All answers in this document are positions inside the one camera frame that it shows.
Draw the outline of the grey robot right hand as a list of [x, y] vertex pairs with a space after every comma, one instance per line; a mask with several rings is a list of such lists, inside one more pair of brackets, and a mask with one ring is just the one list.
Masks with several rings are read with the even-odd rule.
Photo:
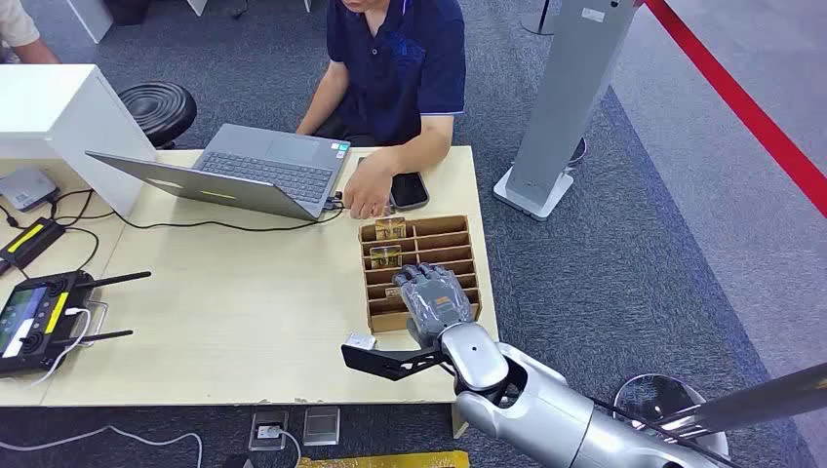
[[408, 308], [408, 331], [422, 348], [434, 346], [444, 330], [472, 321], [472, 307], [462, 286], [441, 265], [404, 265], [392, 283]]

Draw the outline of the person's left hand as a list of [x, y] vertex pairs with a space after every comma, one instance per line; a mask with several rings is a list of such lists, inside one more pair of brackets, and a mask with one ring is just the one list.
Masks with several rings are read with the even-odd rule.
[[343, 205], [351, 217], [367, 219], [385, 216], [394, 175], [388, 162], [364, 159], [343, 192]]

